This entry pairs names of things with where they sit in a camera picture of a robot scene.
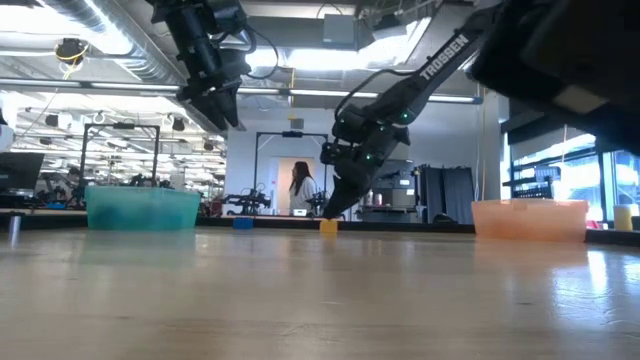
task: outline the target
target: orange plastic bin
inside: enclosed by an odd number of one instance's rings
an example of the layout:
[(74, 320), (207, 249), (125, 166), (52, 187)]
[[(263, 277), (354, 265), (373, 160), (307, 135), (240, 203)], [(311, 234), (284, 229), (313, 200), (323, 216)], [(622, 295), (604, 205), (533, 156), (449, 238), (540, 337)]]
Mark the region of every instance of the orange plastic bin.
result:
[(479, 238), (584, 242), (587, 201), (513, 199), (471, 205)]

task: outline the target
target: long dark hair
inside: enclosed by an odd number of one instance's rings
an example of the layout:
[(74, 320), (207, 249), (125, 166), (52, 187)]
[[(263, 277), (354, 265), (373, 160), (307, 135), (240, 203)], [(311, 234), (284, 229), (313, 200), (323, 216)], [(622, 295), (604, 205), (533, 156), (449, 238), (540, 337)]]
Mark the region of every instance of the long dark hair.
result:
[(300, 188), (302, 187), (302, 183), (304, 182), (304, 179), (310, 177), (313, 179), (313, 177), (311, 176), (311, 172), (309, 171), (309, 164), (307, 164), (304, 161), (297, 161), (296, 164), (293, 166), (294, 169), (296, 169), (296, 177), (293, 178), (293, 181), (291, 181), (291, 186), (289, 186), (289, 190), (293, 189), (293, 187), (296, 187), (296, 195), (298, 195), (298, 193), (300, 192)]

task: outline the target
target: window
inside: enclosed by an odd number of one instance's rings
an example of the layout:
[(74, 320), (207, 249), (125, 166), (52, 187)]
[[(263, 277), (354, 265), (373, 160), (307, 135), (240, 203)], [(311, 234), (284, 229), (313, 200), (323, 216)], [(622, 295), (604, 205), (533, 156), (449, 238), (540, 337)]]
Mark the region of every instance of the window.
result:
[(596, 155), (549, 164), (561, 171), (561, 180), (553, 183), (555, 200), (587, 200), (587, 219), (602, 221), (604, 212), (600, 197), (600, 166)]
[(578, 150), (593, 148), (595, 146), (595, 142), (596, 142), (596, 138), (593, 135), (590, 135), (590, 134), (580, 135), (573, 139), (567, 140), (566, 143), (560, 142), (547, 149), (538, 151), (536, 153), (533, 153), (531, 155), (518, 159), (514, 161), (514, 164), (526, 165), (526, 164), (538, 162), (547, 158), (562, 156), (562, 154), (566, 155)]
[(626, 151), (612, 154), (614, 168), (614, 203), (615, 205), (640, 204), (640, 157)]

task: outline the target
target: teal plastic bin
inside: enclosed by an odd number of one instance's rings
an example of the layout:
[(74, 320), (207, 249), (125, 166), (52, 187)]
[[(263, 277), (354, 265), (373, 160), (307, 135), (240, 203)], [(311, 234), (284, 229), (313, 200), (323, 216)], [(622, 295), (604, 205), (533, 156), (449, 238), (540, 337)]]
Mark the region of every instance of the teal plastic bin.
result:
[(85, 199), (91, 230), (189, 229), (200, 204), (198, 193), (143, 187), (89, 186)]

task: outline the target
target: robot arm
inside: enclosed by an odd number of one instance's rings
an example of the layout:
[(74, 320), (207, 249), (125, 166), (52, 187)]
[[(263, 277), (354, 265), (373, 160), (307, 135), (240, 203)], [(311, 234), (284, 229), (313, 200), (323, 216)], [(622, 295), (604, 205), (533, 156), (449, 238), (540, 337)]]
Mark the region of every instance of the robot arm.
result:
[[(255, 35), (261, 36), (247, 24), (247, 15), (239, 1), (147, 2), (154, 7), (151, 22), (167, 24), (179, 51), (177, 59), (189, 71), (188, 86), (178, 93), (178, 100), (195, 107), (221, 131), (227, 130), (227, 123), (237, 127), (236, 94), (242, 84), (240, 76), (252, 77), (245, 56), (256, 49)], [(249, 48), (222, 48), (222, 41), (230, 35), (247, 38)]]
[(321, 161), (334, 165), (337, 175), (324, 217), (337, 217), (356, 204), (369, 191), (378, 169), (398, 143), (410, 145), (407, 126), (422, 112), (433, 92), (482, 46), (500, 8), (493, 5), (475, 11), (418, 70), (408, 74), (382, 70), (354, 90), (384, 72), (407, 76), (374, 103), (363, 108), (348, 105), (342, 110), (349, 96), (341, 102), (332, 130), (335, 140), (326, 143), (321, 154)]

